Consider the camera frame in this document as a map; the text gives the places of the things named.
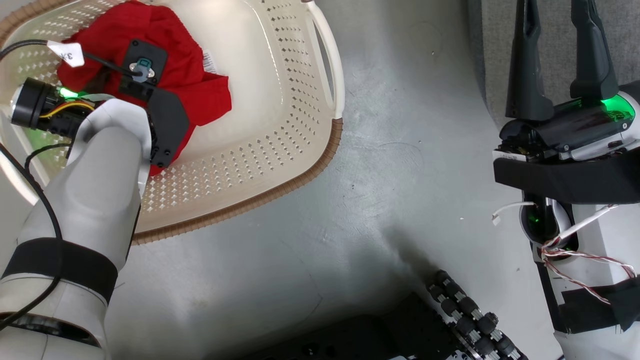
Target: green led light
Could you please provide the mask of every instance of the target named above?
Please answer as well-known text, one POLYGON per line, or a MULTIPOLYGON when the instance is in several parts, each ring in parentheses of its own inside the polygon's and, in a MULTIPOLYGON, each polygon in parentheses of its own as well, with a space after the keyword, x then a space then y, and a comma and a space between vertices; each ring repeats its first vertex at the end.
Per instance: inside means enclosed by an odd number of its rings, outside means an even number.
POLYGON ((79 96, 78 93, 75 93, 67 88, 60 88, 60 95, 62 95, 62 97, 64 97, 65 99, 79 96))
POLYGON ((620 120, 628 120, 629 118, 636 117, 636 111, 634 110, 633 106, 631 106, 631 104, 629 104, 620 95, 616 95, 611 99, 603 100, 602 104, 607 108, 607 113, 610 114, 613 121, 617 122, 620 120))

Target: basket rim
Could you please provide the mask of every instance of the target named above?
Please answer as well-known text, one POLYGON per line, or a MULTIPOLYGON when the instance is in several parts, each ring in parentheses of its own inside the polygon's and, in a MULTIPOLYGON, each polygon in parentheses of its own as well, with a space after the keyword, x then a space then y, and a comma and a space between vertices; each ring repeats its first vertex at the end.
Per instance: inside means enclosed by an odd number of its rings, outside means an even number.
MULTIPOLYGON (((9 36, 20 26, 39 15, 57 9, 63 5, 73 3, 76 0, 36 0, 29 3, 18 10, 15 10, 4 19, 0 20, 0 45, 4 47, 9 36)), ((238 202, 227 208, 214 211, 212 213, 196 217, 191 220, 180 222, 173 225, 160 227, 158 229, 145 231, 143 233, 134 234, 131 245, 141 245, 153 241, 162 240, 172 236, 185 234, 197 229, 201 229, 208 225, 217 224, 229 218, 248 212, 249 210, 258 208, 275 199, 278 199, 294 190, 305 186, 311 180, 315 179, 324 169, 327 168, 340 145, 342 137, 343 121, 340 119, 332 120, 331 133, 320 158, 304 173, 286 181, 266 192, 256 195, 252 198, 238 202)))

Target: beige plastic basket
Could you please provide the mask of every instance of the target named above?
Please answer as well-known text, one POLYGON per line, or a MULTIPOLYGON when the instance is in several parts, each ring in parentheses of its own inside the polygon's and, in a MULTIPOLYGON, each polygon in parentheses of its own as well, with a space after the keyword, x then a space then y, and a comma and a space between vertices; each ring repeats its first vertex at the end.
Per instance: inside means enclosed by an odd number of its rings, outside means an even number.
MULTIPOLYGON (((0 44, 63 40, 122 0, 39 0, 0 22, 0 44)), ((233 110, 194 132, 180 158, 149 179, 135 243, 182 234, 244 213, 313 180, 340 142, 344 76, 332 32, 313 1, 148 0, 170 7, 220 74, 230 78, 233 110), (331 68, 329 85, 321 46, 331 68)), ((68 141, 10 124, 9 102, 27 77, 60 85, 60 60, 23 47, 0 63, 2 141, 18 158, 68 141)), ((33 163, 46 184, 63 151, 33 163)), ((30 202, 37 198, 6 160, 0 166, 30 202)))

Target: concrete floor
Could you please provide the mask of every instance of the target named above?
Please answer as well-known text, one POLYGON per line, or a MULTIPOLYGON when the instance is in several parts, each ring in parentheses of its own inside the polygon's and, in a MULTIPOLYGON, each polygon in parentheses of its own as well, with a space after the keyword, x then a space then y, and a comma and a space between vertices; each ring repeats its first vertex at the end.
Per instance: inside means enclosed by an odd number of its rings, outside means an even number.
MULTIPOLYGON (((337 156, 266 206, 132 248, 106 319, 114 359, 240 356, 384 311, 433 268, 498 314, 529 358, 557 359, 516 213, 490 221, 520 194, 493 182, 499 139, 472 70, 466 4, 318 3, 348 90, 337 156)), ((4 177, 0 204, 4 268, 28 207, 4 177)))

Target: red cloth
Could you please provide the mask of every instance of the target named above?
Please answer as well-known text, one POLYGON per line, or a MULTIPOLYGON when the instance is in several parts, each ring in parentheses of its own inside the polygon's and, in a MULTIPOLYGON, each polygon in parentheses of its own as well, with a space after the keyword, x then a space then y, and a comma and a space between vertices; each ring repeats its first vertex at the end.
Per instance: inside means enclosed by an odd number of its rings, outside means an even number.
MULTIPOLYGON (((121 65, 134 38, 161 47, 168 53, 158 87, 178 95, 191 123, 175 160, 189 142, 196 126, 206 125, 231 110, 228 77, 204 71, 202 49, 176 14, 164 6, 149 6, 137 1, 122 3, 65 42, 79 42, 84 51, 121 65)), ((101 68, 102 65, 92 60, 76 68, 62 63, 58 68, 58 77, 65 87, 80 92, 101 68)), ((118 92, 120 79, 119 75, 112 74, 104 92, 146 107, 143 101, 118 92)), ((161 171, 152 166, 150 175, 161 171)))

